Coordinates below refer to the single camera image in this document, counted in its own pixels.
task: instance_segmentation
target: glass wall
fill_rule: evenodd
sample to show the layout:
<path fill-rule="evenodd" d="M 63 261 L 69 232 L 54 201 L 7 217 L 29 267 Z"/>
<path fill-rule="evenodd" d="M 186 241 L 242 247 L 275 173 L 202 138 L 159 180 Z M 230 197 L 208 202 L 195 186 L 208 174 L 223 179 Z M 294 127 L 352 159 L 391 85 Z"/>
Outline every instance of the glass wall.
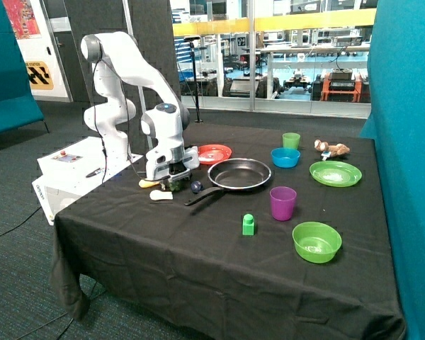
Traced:
<path fill-rule="evenodd" d="M 376 2 L 171 0 L 183 102 L 367 117 Z"/>

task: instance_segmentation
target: plastic bowl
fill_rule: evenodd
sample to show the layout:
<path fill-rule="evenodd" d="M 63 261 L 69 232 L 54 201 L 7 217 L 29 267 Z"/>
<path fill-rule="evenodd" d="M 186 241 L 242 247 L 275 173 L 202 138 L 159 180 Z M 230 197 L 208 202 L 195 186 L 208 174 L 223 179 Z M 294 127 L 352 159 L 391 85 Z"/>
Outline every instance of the plastic bowl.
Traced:
<path fill-rule="evenodd" d="M 271 151 L 272 162 L 279 168 L 293 168 L 299 161 L 300 152 L 296 149 L 279 147 Z"/>
<path fill-rule="evenodd" d="M 340 234 L 329 225 L 304 222 L 293 230 L 297 253 L 304 260 L 325 264 L 331 261 L 341 247 Z"/>

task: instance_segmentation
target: yellow railing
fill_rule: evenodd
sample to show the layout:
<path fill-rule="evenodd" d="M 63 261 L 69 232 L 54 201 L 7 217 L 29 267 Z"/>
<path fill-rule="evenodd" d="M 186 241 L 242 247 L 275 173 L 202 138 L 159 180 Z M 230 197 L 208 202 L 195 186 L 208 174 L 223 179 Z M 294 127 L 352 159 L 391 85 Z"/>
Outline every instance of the yellow railing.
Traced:
<path fill-rule="evenodd" d="M 297 14 L 255 18 L 255 31 L 299 30 L 308 28 L 334 28 L 346 26 L 371 26 L 375 22 L 376 9 L 331 11 L 324 13 Z M 177 23 L 173 25 L 175 37 L 185 35 L 211 35 L 249 32 L 248 18 L 208 21 L 202 23 Z"/>

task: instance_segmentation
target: green plate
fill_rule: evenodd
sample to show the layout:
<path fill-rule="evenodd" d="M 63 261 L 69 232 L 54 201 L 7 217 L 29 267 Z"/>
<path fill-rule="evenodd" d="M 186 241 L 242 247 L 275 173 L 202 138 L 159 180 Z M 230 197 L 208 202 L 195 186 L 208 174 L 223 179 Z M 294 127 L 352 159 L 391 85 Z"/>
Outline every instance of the green plate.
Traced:
<path fill-rule="evenodd" d="M 310 166 L 312 177 L 326 186 L 353 186 L 362 178 L 361 170 L 342 161 L 319 161 Z"/>

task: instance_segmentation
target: purple cup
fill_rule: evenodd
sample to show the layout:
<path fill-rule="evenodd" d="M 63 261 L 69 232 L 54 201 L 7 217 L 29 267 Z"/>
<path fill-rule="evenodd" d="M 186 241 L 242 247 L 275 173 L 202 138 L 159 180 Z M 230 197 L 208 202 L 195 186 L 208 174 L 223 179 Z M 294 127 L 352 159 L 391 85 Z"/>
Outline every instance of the purple cup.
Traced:
<path fill-rule="evenodd" d="M 287 186 L 277 186 L 269 193 L 271 196 L 272 217 L 277 221 L 288 221 L 295 208 L 297 193 Z"/>

